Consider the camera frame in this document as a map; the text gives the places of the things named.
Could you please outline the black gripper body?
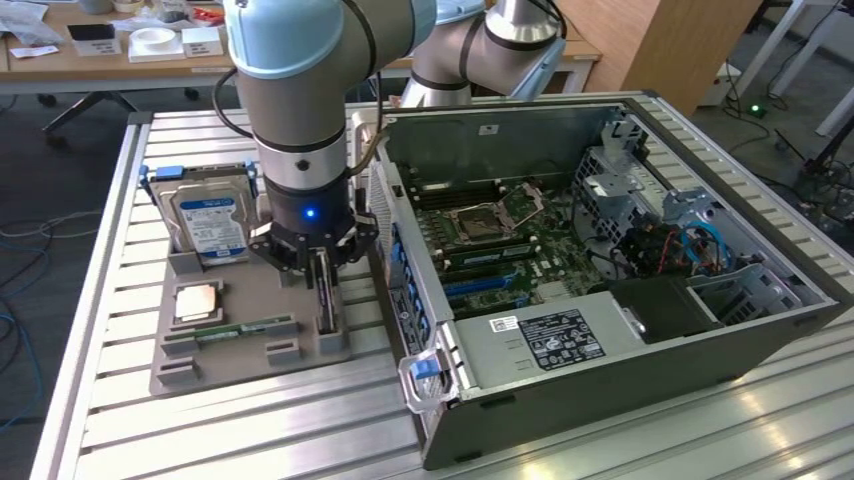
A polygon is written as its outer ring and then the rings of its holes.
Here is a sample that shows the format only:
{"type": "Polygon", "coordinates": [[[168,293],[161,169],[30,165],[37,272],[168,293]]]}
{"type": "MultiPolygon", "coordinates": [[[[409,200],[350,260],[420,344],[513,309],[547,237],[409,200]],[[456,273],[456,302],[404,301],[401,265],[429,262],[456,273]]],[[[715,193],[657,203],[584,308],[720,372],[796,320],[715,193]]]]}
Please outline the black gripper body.
{"type": "Polygon", "coordinates": [[[349,205],[348,177],[342,174],[322,187],[300,190],[264,177],[272,212],[270,235],[297,247],[337,242],[354,225],[349,205]]]}

